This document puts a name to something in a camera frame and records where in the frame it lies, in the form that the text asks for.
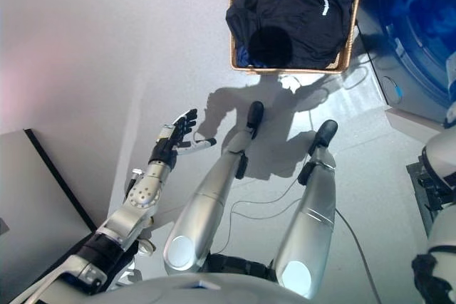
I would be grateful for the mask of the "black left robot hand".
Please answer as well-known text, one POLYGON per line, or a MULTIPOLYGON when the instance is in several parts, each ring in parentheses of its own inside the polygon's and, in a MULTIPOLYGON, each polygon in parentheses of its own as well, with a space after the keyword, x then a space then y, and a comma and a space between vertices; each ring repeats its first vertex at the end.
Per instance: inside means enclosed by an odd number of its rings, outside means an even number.
POLYGON ((148 164, 162 162, 173 169, 178 155, 191 154, 215 146, 217 140, 214 137, 185 141, 185 137, 192 132, 196 123, 197 109, 194 108, 181 114, 173 123, 163 125, 155 141, 148 164))

